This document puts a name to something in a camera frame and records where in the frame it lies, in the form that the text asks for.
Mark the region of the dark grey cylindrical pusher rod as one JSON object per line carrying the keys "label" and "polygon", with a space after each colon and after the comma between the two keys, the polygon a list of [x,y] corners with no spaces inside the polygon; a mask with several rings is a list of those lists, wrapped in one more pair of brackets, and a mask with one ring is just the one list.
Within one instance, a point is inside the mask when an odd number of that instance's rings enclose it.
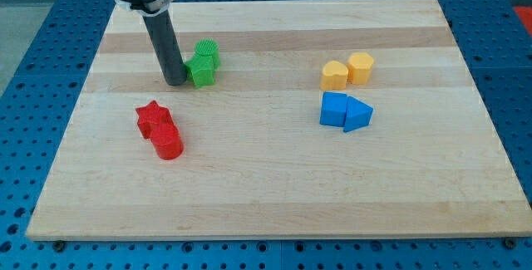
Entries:
{"label": "dark grey cylindrical pusher rod", "polygon": [[143,17],[143,20],[165,82],[169,86],[184,84],[187,80],[187,70],[181,56],[170,14],[165,10],[153,17]]}

